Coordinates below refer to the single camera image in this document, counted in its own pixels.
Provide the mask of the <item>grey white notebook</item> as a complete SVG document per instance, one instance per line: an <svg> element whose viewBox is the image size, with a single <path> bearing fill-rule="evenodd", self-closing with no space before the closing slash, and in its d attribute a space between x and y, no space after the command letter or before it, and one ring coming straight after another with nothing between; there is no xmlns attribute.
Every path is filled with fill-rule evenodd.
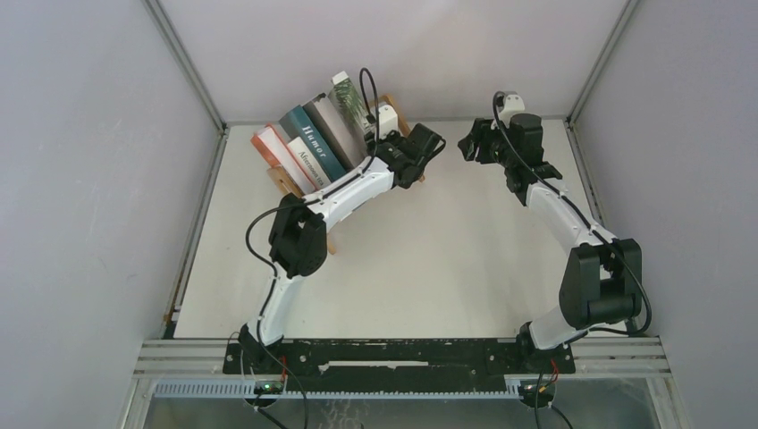
<svg viewBox="0 0 758 429"><path fill-rule="evenodd" d="M306 102L304 110L347 171L353 170L364 161L365 146L358 142L325 93Z"/></svg>

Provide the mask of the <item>coffee cover white book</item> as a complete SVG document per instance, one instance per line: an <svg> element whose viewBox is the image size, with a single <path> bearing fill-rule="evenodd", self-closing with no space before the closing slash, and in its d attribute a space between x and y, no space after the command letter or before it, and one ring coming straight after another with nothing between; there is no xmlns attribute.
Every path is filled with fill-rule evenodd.
<svg viewBox="0 0 758 429"><path fill-rule="evenodd" d="M287 148L291 152L296 163L313 183L315 189L322 189L332 183L302 138L297 137L291 140L287 144Z"/></svg>

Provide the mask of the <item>palm leaf white book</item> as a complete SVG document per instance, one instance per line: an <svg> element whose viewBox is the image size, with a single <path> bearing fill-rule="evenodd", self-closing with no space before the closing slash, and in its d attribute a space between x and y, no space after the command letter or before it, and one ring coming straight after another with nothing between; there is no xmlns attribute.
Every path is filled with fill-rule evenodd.
<svg viewBox="0 0 758 429"><path fill-rule="evenodd" d="M375 136L375 126L370 118L363 97L358 93L348 73L340 71L331 78L333 87L329 93L333 105L352 135L360 141Z"/></svg>

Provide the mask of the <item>teal Humor book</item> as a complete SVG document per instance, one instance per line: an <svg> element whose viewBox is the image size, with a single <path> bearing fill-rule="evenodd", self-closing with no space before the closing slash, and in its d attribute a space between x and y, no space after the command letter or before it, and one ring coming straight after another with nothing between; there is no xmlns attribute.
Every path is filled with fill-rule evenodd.
<svg viewBox="0 0 758 429"><path fill-rule="evenodd" d="M338 180L347 173L301 105L296 105L287 112L279 123L290 138L300 137L303 140L331 181Z"/></svg>

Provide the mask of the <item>wooden book rack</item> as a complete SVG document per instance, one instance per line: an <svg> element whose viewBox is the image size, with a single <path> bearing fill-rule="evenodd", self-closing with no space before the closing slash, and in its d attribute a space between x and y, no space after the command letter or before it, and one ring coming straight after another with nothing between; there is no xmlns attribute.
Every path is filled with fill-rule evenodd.
<svg viewBox="0 0 758 429"><path fill-rule="evenodd" d="M374 101L371 104L366 105L366 108L367 108L368 112L370 113L370 118L374 122L375 137L378 137L378 130L379 130L378 123L377 123L377 120L378 120L378 104L380 102L382 102L382 101L388 102L390 105L392 105L395 108L392 100L390 98L388 98L388 97L382 97L378 101ZM404 119L402 119L401 115L398 112L397 112L397 114L399 116L399 126L400 126L399 133L401 135L403 135L403 136L408 136L409 133L411 132L411 130L413 129L413 127L409 127L405 123ZM288 144L291 140L293 140L284 131L284 129L282 128L282 126L280 125L280 123L278 125L272 125L272 126L276 129L276 131L279 133L281 139L286 144ZM362 143L365 146L366 156L368 155L368 142L371 139L366 139L365 141L360 141L358 139L358 142ZM287 194L289 194L289 193L292 193L292 194L294 194L297 197L303 197L303 196L307 195L307 194L304 194L299 189L298 185L290 178L290 176L288 175L288 173L286 173L285 170L281 166L271 167L269 165L269 169L268 169L267 172L268 172L269 176L271 177L272 182L280 189L281 193L284 196L287 195ZM333 252L333 245L331 244L331 241L329 239L329 233L327 235L327 249L328 249L329 253Z"/></svg>

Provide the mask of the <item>orange cover book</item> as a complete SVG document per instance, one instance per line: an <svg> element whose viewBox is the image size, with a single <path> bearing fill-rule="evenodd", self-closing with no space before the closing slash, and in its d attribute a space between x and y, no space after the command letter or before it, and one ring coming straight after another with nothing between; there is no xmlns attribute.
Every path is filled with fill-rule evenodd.
<svg viewBox="0 0 758 429"><path fill-rule="evenodd" d="M272 125L257 130L250 142L271 167L281 166L304 194L315 189Z"/></svg>

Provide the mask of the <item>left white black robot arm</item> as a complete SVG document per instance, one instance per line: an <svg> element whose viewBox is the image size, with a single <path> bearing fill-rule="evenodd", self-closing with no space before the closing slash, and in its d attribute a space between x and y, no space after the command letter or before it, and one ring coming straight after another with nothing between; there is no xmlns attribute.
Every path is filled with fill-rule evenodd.
<svg viewBox="0 0 758 429"><path fill-rule="evenodd" d="M248 365L259 373L286 366L277 347L284 336L283 318L306 278L324 264L330 230L384 192L410 188L445 146L445 139L422 123L408 136L392 130L383 138L374 137L367 157L343 177L303 197L289 193L250 223L255 227L268 215L274 219L268 255L253 254L272 271L266 295L238 337Z"/></svg>

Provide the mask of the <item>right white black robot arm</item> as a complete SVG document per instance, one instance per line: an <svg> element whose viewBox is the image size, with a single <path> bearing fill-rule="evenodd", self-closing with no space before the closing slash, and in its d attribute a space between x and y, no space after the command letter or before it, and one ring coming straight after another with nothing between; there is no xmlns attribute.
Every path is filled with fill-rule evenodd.
<svg viewBox="0 0 758 429"><path fill-rule="evenodd" d="M522 368L541 371L552 349L593 330L615 333L617 323L642 313L640 246L617 238L572 200L562 174L543 158L539 116L515 114L508 124L477 118L458 147L467 161L501 166L508 190L543 220L567 255L557 306L519 330Z"/></svg>

